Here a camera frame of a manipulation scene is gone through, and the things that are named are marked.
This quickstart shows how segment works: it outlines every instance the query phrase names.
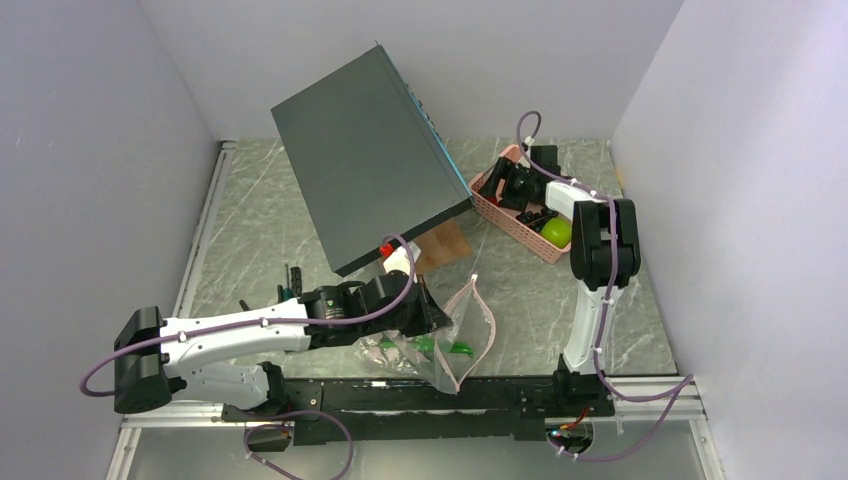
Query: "wooden board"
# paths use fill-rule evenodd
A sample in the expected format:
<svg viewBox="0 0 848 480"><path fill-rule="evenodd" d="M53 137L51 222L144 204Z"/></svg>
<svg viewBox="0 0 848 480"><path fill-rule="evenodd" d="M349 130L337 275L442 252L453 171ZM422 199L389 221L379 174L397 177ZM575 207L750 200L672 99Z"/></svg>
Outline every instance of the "wooden board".
<svg viewBox="0 0 848 480"><path fill-rule="evenodd" d="M421 248L415 271L421 274L471 255L471 245L453 218L423 233L415 243Z"/></svg>

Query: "white wall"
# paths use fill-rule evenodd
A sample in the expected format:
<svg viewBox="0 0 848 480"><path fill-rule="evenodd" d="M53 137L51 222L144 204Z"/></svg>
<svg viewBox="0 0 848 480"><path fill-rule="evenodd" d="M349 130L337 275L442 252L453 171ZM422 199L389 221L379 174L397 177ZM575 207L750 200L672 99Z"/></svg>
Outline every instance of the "white wall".
<svg viewBox="0 0 848 480"><path fill-rule="evenodd" d="M0 478L103 478L119 418L77 381L136 308L172 308L215 143L137 2L21 0L0 152Z"/></svg>
<svg viewBox="0 0 848 480"><path fill-rule="evenodd" d="M845 478L848 4L686 0L612 139L731 479Z"/></svg>
<svg viewBox="0 0 848 480"><path fill-rule="evenodd" d="M442 135L538 108L546 135L609 138L681 2L141 0L219 139L276 137L271 107L375 40Z"/></svg>

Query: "clear plastic bag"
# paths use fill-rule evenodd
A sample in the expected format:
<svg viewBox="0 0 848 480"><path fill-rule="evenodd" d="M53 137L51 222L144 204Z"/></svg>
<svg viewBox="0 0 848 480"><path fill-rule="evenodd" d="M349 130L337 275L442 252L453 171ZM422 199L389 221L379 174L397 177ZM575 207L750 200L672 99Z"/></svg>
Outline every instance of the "clear plastic bag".
<svg viewBox="0 0 848 480"><path fill-rule="evenodd" d="M392 330L359 341L357 355L394 373L427 380L445 393L459 392L495 341L495 317L477 291L477 274L443 310L453 325L420 337Z"/></svg>

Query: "green fruit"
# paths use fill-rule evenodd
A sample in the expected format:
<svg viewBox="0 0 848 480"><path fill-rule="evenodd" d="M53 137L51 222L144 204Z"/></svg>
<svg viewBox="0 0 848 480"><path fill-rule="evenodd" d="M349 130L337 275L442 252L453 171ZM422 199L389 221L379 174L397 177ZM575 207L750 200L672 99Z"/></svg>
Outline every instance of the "green fruit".
<svg viewBox="0 0 848 480"><path fill-rule="evenodd" d="M542 228L540 235L555 247L565 248L571 241L571 224L559 217L552 218Z"/></svg>

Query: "marble tabletop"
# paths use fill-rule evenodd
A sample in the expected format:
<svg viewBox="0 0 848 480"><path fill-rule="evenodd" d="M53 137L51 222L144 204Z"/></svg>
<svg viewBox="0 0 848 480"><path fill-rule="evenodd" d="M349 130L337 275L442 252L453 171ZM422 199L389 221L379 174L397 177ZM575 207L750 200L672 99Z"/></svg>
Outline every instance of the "marble tabletop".
<svg viewBox="0 0 848 480"><path fill-rule="evenodd" d="M510 143L506 138L445 141L469 182ZM606 141L537 139L537 144L551 143L559 146L564 172L600 191L621 195ZM473 210L457 217L457 222L472 254L428 273L426 280L433 297L444 304L477 272L480 294L497 319L497 336L474 374L550 374L568 341L577 299L568 259L545 263ZM239 299L251 308L276 303L276 285L285 280L286 263L303 269L305 291L341 281L330 270L280 140L241 140L214 220L191 316L239 311ZM607 365L612 374L676 373L648 280L649 268L643 261L618 304ZM373 269L366 268L351 278L372 275ZM234 363L263 360L282 365L289 378L392 376L360 359L353 347L296 355L270 352Z"/></svg>

